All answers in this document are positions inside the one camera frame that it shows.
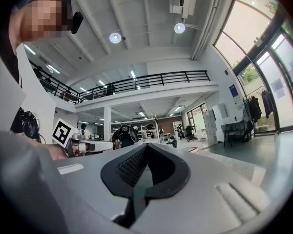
dark hair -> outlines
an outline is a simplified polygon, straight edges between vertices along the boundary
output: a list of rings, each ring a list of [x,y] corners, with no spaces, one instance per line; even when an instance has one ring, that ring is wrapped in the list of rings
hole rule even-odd
[[[27,4],[30,4],[33,1],[37,1],[37,0],[30,0]],[[72,0],[56,0],[56,1],[62,1],[62,11],[61,11],[62,22],[64,22],[64,24],[67,24],[67,20],[73,17]]]

black metal railing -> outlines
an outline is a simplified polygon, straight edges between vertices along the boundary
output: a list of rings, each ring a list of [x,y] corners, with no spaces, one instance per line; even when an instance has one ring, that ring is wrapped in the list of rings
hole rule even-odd
[[[44,71],[40,66],[37,66],[31,60],[29,60],[29,62],[36,67],[34,71],[46,92],[51,93],[54,96],[59,97],[68,102],[76,104],[79,98],[79,93],[76,90],[66,86],[64,83],[54,78],[51,74]]]
[[[54,78],[51,74],[42,70],[40,66],[37,66],[31,60],[29,60],[29,62],[36,67],[36,69],[34,69],[36,76],[39,79],[41,85],[48,93],[51,93],[54,96],[73,104],[78,104],[86,100],[101,98],[116,93],[118,94],[149,87],[165,86],[171,83],[210,81],[206,70],[179,71],[129,78],[108,83],[104,86],[98,86],[96,88],[89,89],[86,92],[79,93]]]
[[[116,93],[140,90],[154,86],[165,86],[170,83],[191,82],[191,81],[210,81],[206,70],[198,71],[179,71],[160,73],[148,76],[140,76],[129,78],[102,85],[96,88],[89,89],[86,92],[79,93],[77,103],[85,100],[101,98]]]

floor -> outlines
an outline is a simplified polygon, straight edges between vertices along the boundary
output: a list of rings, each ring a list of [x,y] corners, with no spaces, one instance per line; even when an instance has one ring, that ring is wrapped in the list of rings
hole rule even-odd
[[[293,131],[276,136],[256,136],[247,143],[233,142],[211,146],[199,152],[252,163],[266,169],[260,187],[271,199],[293,185]]]
[[[162,145],[167,146],[167,141],[161,142]],[[187,142],[185,139],[180,140],[179,138],[177,139],[177,148],[178,149],[183,149],[185,147],[197,147],[198,149],[204,149],[209,146],[209,143],[207,141],[190,141]]]

tree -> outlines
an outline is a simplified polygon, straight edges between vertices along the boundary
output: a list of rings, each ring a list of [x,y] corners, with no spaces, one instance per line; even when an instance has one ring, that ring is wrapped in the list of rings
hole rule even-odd
[[[234,63],[232,65],[232,67],[235,68],[235,66],[238,65],[240,61],[241,61],[241,59],[237,60],[236,63]],[[248,85],[249,83],[251,83],[252,81],[256,80],[259,77],[258,72],[255,69],[253,69],[252,64],[248,65],[240,73],[240,75],[241,75],[242,80],[245,82],[244,85]]]
[[[275,14],[278,8],[278,4],[274,0],[270,0],[268,3],[265,4],[269,11],[272,14]],[[293,23],[291,23],[288,19],[286,19],[282,25],[282,28],[289,34],[289,36],[293,39]]]

ceiling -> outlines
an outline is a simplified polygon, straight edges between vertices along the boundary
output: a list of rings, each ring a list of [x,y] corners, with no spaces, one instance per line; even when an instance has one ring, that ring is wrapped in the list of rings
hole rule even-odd
[[[203,27],[210,0],[196,0],[194,15],[186,23]],[[81,11],[84,20],[73,35],[68,32],[39,42],[26,43],[37,54],[27,52],[28,58],[49,72],[39,57],[46,59],[60,74],[52,75],[66,82],[76,72],[92,62],[131,49],[156,47],[189,48],[196,44],[200,31],[187,28],[183,34],[176,34],[173,27],[181,22],[180,14],[169,12],[169,0],[72,0],[73,11]],[[119,32],[125,41],[113,44],[109,35]],[[133,63],[127,67],[102,72],[72,86],[82,92],[94,88],[101,80],[104,84],[131,77],[147,75],[146,63]]]
[[[167,117],[172,113],[174,113],[174,115],[177,115],[186,108],[190,108],[195,104],[203,101],[209,95],[210,93],[197,93],[190,96],[184,95],[179,97],[150,99],[141,102],[115,106],[112,108],[112,122],[143,119],[144,117],[141,116],[139,112],[143,112],[145,117],[147,118],[150,118],[151,114],[153,114],[153,117],[155,115],[157,117]],[[182,107],[177,112],[175,112],[178,106]],[[99,118],[104,118],[104,108],[97,108],[77,114],[79,115],[79,120],[81,121],[102,123]]]

